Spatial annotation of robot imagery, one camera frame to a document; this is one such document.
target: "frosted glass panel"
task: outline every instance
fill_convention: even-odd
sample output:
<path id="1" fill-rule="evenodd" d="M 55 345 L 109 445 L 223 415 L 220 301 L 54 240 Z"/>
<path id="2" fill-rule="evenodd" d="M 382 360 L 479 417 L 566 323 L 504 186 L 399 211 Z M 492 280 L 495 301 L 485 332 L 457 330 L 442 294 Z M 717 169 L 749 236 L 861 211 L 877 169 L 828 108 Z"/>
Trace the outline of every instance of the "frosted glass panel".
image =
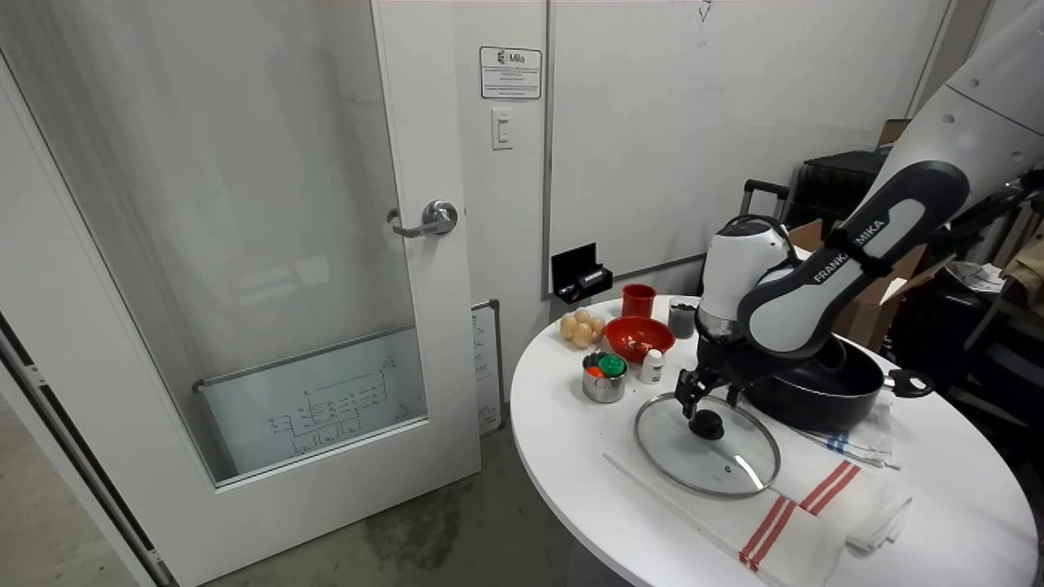
<path id="1" fill-rule="evenodd" d="M 20 86 L 215 484 L 423 417 L 372 8 L 33 21 L 54 35 L 12 26 Z"/>

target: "gray floor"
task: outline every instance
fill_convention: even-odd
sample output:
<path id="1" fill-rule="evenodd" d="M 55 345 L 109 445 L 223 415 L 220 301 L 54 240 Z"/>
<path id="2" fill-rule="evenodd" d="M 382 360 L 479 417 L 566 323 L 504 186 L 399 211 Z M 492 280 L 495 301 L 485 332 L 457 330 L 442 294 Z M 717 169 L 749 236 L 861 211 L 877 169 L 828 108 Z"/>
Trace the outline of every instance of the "gray floor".
<path id="1" fill-rule="evenodd" d="M 1019 470 L 1038 524 L 1038 470 Z M 0 400 L 0 584 L 133 584 Z M 484 440 L 484 473 L 370 523 L 244 568 L 215 587 L 619 587 L 554 523 L 521 473 L 509 433 Z"/>

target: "label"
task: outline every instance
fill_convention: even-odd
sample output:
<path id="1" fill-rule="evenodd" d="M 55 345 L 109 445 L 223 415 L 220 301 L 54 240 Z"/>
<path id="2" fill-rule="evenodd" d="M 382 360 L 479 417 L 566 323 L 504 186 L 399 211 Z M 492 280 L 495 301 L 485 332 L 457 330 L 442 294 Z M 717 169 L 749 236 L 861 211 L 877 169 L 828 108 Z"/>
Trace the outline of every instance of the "label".
<path id="1" fill-rule="evenodd" d="M 542 53 L 484 46 L 479 50 L 484 102 L 539 102 L 542 99 Z"/>

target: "red object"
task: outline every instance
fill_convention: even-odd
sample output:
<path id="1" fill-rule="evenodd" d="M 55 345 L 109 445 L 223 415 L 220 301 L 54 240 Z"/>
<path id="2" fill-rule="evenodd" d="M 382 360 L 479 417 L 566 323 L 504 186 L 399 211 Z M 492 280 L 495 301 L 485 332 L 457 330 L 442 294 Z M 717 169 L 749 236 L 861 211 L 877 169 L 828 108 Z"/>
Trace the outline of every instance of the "red object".
<path id="1" fill-rule="evenodd" d="M 672 330 L 667 323 L 656 323 L 645 317 L 619 317 L 619 319 L 606 323 L 606 330 L 600 337 L 626 363 L 643 363 L 649 348 L 667 351 L 676 345 Z"/>
<path id="2" fill-rule="evenodd" d="M 622 317 L 653 317 L 656 290 L 645 283 L 622 287 Z"/>

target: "cup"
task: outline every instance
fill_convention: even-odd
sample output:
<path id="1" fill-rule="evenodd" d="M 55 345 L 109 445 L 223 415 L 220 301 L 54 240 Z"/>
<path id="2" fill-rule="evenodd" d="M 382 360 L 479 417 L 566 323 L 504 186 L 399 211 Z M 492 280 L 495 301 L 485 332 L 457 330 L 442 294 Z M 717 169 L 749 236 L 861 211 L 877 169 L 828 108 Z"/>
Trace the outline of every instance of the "cup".
<path id="1" fill-rule="evenodd" d="M 622 314 L 619 317 L 653 317 L 656 290 L 645 283 L 622 287 Z"/>

